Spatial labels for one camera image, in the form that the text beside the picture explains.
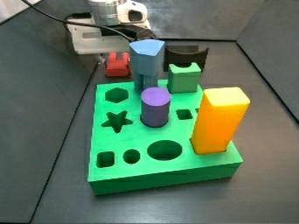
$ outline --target blue pentagonal prism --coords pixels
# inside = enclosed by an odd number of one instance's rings
[[[134,76],[134,91],[157,87],[157,74],[162,70],[164,42],[145,39],[129,44],[130,72]]]

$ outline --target red block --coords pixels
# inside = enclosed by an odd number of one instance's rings
[[[117,59],[117,54],[112,52],[106,58],[106,76],[118,77],[128,74],[128,53],[122,52],[121,59]]]

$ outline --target purple cylinder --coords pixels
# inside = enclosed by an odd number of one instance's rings
[[[149,87],[141,93],[141,121],[150,128],[162,127],[168,122],[170,94],[160,87]]]

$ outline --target shape sorter board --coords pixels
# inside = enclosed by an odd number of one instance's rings
[[[158,80],[166,88],[166,80]],[[97,85],[88,182],[96,195],[230,177],[242,160],[225,152],[197,156],[190,145],[201,88],[172,94],[169,121],[148,128],[133,82]]]

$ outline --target green cube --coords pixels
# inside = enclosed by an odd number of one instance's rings
[[[201,69],[196,63],[189,67],[170,64],[168,69],[168,90],[170,94],[192,93],[197,91]]]

